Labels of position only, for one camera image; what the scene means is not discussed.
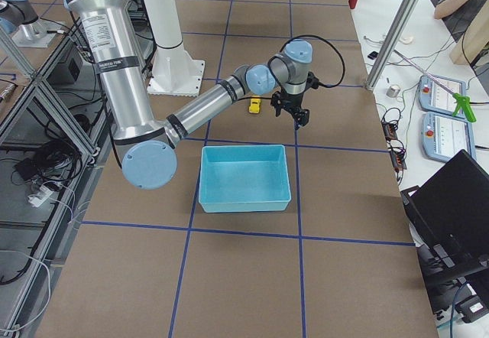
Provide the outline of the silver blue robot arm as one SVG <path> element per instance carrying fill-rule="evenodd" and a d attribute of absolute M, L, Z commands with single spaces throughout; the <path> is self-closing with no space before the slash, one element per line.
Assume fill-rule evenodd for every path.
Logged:
<path fill-rule="evenodd" d="M 153 76 L 145 82 L 143 59 L 128 16 L 128 0 L 65 0 L 80 17 L 114 116 L 115 149 L 128 182 L 157 189 L 174 176 L 176 145 L 249 93 L 280 88 L 285 108 L 305 125 L 301 106 L 313 59 L 309 42 L 294 38 L 267 63 L 239 67 L 208 91 L 199 90 L 204 62 L 184 49 L 175 0 L 144 0 L 157 45 Z"/>

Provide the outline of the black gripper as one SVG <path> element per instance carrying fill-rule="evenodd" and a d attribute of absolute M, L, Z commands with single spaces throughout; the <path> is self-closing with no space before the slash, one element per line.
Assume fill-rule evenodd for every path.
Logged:
<path fill-rule="evenodd" d="M 304 127 L 309 123 L 309 110 L 302 108 L 303 93 L 290 94 L 284 89 L 273 93 L 270 105 L 275 109 L 278 117 L 282 110 L 290 113 L 295 118 L 297 127 Z"/>

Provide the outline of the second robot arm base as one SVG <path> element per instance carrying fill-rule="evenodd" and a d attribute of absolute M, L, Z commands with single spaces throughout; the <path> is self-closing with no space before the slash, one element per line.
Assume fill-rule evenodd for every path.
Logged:
<path fill-rule="evenodd" d="M 55 35 L 29 0 L 1 0 L 1 27 L 18 47 L 48 48 Z"/>

